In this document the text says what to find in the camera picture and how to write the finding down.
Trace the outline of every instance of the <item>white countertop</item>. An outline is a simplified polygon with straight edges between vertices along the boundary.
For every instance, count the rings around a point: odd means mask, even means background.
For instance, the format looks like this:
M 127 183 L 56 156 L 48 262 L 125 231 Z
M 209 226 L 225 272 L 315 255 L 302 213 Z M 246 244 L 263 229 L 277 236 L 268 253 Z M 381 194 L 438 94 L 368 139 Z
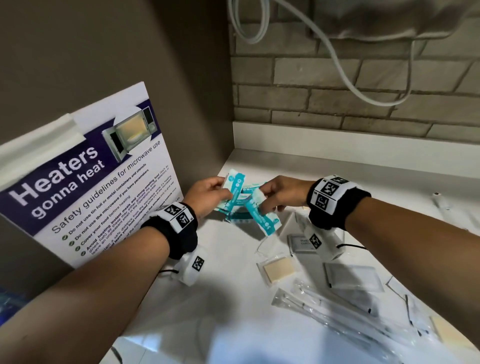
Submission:
M 265 182 L 284 174 L 316 180 L 338 174 L 361 184 L 378 199 L 441 218 L 431 201 L 441 192 L 459 212 L 458 218 L 471 225 L 468 209 L 480 216 L 479 181 L 418 171 L 400 170 L 350 162 L 236 149 L 219 175 L 234 168 L 246 175 L 246 182 Z M 288 254 L 287 235 L 300 232 L 290 211 L 281 214 L 284 226 L 269 237 L 261 249 L 271 247 L 270 256 Z M 159 277 L 152 285 L 124 336 L 149 350 L 162 352 L 172 363 L 221 364 L 310 364 L 376 363 L 311 318 L 271 306 L 278 288 L 289 291 L 294 277 L 268 288 L 257 262 L 261 231 L 252 225 L 235 226 L 212 215 L 198 229 L 199 244 L 208 250 L 201 276 L 192 287 Z M 346 243 L 353 243 L 347 234 Z M 368 252 L 348 248 L 336 262 L 374 266 L 382 283 L 391 275 Z M 302 272 L 296 277 L 327 291 L 323 264 L 317 255 L 300 256 Z M 382 301 L 380 314 L 408 323 L 405 302 L 390 289 L 375 293 Z M 480 353 L 421 343 L 416 349 L 398 345 L 403 361 L 410 363 L 478 363 Z

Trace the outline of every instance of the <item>backsplash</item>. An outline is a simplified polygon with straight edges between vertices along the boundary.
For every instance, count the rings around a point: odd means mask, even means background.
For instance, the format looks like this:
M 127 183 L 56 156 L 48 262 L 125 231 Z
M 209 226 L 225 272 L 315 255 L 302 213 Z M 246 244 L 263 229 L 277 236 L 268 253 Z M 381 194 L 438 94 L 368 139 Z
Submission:
M 308 14 L 308 0 L 290 0 Z M 378 107 L 343 84 L 324 45 L 271 2 L 265 37 L 249 45 L 230 25 L 235 120 L 426 137 L 480 144 L 480 4 L 441 40 L 415 42 L 412 95 Z M 245 31 L 256 33 L 258 0 L 240 1 Z M 347 76 L 371 98 L 391 101 L 406 88 L 408 41 L 332 41 Z

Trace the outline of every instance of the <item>right hand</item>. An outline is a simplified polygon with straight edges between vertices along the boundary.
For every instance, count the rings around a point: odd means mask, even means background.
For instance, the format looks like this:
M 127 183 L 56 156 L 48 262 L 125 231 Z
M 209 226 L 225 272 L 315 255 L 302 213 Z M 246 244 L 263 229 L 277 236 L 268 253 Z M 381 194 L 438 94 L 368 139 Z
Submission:
M 304 206 L 307 194 L 315 181 L 297 180 L 296 178 L 277 176 L 260 187 L 267 199 L 260 205 L 264 214 L 274 211 L 282 212 L 285 206 Z

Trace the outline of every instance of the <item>microwave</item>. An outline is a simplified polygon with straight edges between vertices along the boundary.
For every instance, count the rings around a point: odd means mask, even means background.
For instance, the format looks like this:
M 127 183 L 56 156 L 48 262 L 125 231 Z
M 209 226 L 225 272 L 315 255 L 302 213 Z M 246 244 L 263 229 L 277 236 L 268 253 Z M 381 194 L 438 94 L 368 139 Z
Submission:
M 102 131 L 112 154 L 121 162 L 128 152 L 157 131 L 150 107 Z

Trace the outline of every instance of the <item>microwave door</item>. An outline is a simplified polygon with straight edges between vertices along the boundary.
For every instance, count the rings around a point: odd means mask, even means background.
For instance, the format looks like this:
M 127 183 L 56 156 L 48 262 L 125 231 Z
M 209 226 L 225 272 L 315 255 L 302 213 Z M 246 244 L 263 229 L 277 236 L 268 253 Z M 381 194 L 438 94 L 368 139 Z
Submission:
M 117 130 L 115 127 L 111 127 L 102 131 L 102 135 L 107 142 L 113 156 L 117 162 L 121 162 L 127 155 L 127 150 L 123 146 L 119 136 L 117 135 Z

